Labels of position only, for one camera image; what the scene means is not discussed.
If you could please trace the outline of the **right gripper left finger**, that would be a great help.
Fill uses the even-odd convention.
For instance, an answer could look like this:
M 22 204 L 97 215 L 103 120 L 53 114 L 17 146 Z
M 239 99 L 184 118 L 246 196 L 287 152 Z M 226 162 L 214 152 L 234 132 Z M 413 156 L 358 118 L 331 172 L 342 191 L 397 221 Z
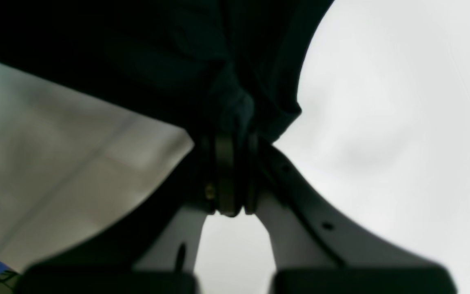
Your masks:
M 204 136 L 130 214 L 28 270 L 19 294 L 199 294 L 194 276 L 208 215 L 237 216 L 232 136 Z

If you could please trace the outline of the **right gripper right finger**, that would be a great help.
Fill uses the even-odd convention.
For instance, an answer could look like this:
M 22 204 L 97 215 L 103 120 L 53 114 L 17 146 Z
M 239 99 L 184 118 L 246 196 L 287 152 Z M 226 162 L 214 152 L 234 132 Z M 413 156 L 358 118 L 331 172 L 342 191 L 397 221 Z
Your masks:
M 244 208 L 269 234 L 271 294 L 455 294 L 441 264 L 375 235 L 325 200 L 276 147 L 246 138 Z

